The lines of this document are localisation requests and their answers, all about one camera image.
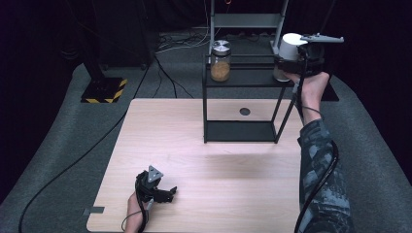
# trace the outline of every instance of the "jar lid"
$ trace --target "jar lid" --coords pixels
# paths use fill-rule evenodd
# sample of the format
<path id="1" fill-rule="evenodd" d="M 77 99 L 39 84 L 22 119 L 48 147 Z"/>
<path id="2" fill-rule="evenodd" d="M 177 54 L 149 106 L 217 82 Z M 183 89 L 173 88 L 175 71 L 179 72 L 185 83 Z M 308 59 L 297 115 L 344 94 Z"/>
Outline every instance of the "jar lid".
<path id="1" fill-rule="evenodd" d="M 230 43 L 227 41 L 219 40 L 212 44 L 212 53 L 214 55 L 229 55 Z"/>

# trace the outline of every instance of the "table top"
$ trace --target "table top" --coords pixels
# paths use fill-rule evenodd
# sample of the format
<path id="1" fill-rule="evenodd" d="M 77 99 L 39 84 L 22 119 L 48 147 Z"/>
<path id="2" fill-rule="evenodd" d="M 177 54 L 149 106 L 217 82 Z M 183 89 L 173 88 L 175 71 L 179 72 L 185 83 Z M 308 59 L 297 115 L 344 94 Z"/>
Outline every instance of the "table top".
<path id="1" fill-rule="evenodd" d="M 290 100 L 284 100 L 279 127 Z M 276 100 L 208 100 L 208 118 L 268 120 Z M 242 116 L 239 109 L 251 114 Z M 154 203 L 145 232 L 292 232 L 297 216 L 302 127 L 292 110 L 278 144 L 203 143 L 201 99 L 130 103 L 94 202 L 91 232 L 121 232 L 138 174 L 153 165 L 159 189 L 177 186 L 172 203 Z"/>

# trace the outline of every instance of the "jar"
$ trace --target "jar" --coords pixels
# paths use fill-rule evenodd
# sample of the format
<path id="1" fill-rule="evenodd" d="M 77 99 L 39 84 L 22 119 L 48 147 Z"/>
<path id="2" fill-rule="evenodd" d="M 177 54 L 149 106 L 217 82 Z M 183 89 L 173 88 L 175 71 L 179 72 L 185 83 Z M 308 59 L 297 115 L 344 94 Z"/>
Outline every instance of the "jar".
<path id="1" fill-rule="evenodd" d="M 224 82 L 230 73 L 230 43 L 216 41 L 212 44 L 211 77 L 214 81 Z"/>

